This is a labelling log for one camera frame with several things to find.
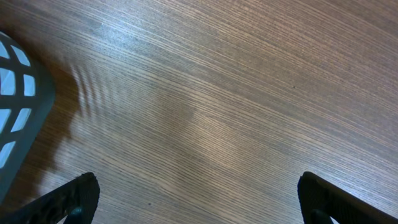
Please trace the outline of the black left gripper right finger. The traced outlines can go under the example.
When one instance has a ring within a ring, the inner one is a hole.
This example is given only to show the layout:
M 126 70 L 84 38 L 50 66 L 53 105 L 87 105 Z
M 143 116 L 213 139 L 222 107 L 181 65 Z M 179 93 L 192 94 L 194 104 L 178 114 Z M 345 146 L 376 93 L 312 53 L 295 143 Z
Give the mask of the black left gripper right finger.
M 297 192 L 305 224 L 397 224 L 397 218 L 311 172 L 304 172 L 300 176 Z

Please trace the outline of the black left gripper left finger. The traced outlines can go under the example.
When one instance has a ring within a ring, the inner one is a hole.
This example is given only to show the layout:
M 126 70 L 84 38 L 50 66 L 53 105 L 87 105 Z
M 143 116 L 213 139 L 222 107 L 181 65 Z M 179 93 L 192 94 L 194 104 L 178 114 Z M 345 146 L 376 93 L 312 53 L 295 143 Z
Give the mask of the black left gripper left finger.
M 90 224 L 100 197 L 94 173 L 87 172 L 1 218 L 2 224 Z

